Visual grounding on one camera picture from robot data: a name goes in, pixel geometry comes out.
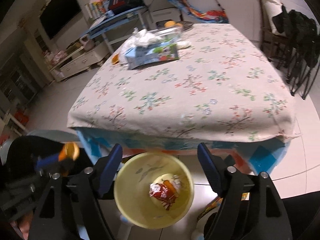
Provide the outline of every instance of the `yellow bowl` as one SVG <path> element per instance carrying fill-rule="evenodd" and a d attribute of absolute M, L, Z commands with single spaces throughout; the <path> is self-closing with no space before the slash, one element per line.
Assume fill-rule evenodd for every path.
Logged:
<path fill-rule="evenodd" d="M 181 192 L 169 211 L 149 196 L 150 184 L 167 173 L 178 175 Z M 176 157 L 162 153 L 142 153 L 130 159 L 119 171 L 114 187 L 118 209 L 131 223 L 148 229 L 171 226 L 188 212 L 194 195 L 188 168 Z"/>

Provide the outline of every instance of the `wooden chair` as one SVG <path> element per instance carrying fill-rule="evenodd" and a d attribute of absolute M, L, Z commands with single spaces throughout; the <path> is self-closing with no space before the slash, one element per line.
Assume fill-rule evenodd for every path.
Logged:
<path fill-rule="evenodd" d="M 275 35 L 271 31 L 270 24 L 268 23 L 268 16 L 265 15 L 265 8 L 263 6 L 262 0 L 259 0 L 260 9 L 261 9 L 261 20 L 262 20 L 262 27 L 261 27 L 261 45 L 260 49 L 263 52 L 264 44 L 270 44 L 271 48 L 269 54 L 266 55 L 269 61 L 272 61 L 273 58 L 278 58 L 277 54 L 278 51 L 281 49 L 280 44 L 286 45 L 288 39 L 284 36 Z"/>

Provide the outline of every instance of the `table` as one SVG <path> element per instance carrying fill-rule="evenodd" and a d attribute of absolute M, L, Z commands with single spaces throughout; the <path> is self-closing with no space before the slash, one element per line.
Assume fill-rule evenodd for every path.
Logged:
<path fill-rule="evenodd" d="M 278 73 L 230 24 L 195 24 L 183 39 L 192 47 L 179 50 L 177 61 L 127 70 L 110 57 L 72 106 L 67 126 L 83 141 L 120 143 L 124 155 L 196 154 L 204 142 L 256 173 L 271 171 L 296 137 L 294 100 Z"/>
<path fill-rule="evenodd" d="M 89 30 L 87 30 L 85 33 L 83 33 L 81 35 L 84 36 L 85 34 L 89 34 L 90 39 L 96 38 L 99 35 L 101 35 L 105 41 L 105 43 L 107 44 L 109 50 L 111 53 L 114 53 L 114 49 L 112 47 L 112 44 L 117 43 L 119 41 L 123 41 L 126 40 L 127 38 L 129 38 L 131 35 L 126 35 L 123 36 L 119 39 L 115 39 L 113 41 L 109 41 L 107 36 L 106 36 L 106 32 L 110 31 L 112 29 L 115 29 L 123 24 L 126 24 L 128 22 L 134 21 L 139 19 L 142 25 L 142 28 L 146 29 L 146 26 L 144 24 L 143 18 L 142 18 L 142 14 L 141 11 L 145 11 L 148 8 L 146 6 L 139 6 L 137 8 L 125 11 L 123 13 L 120 13 L 118 15 L 115 15 L 109 19 L 106 19 L 104 21 L 102 21 L 101 23 L 91 27 Z"/>

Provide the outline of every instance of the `pillow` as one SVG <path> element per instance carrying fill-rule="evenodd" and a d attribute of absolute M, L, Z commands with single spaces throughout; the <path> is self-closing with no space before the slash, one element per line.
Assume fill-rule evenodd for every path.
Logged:
<path fill-rule="evenodd" d="M 268 20 L 269 20 L 270 27 L 271 27 L 271 32 L 275 35 L 285 36 L 285 33 L 279 33 L 277 31 L 276 26 L 272 20 L 272 18 L 274 16 L 277 16 L 280 13 L 282 13 L 282 9 L 281 9 L 282 4 L 276 0 L 262 0 L 262 4 L 263 4 L 263 6 L 266 10 L 267 16 L 268 16 Z"/>

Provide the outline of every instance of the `tv cabinet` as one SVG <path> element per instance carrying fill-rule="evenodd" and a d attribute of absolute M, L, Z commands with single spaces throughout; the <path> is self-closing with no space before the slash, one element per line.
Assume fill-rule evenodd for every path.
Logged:
<path fill-rule="evenodd" d="M 90 68 L 92 64 L 103 60 L 108 53 L 108 47 L 104 42 L 101 42 L 89 51 L 84 51 L 83 47 L 80 47 L 51 68 L 50 73 L 59 82 Z"/>

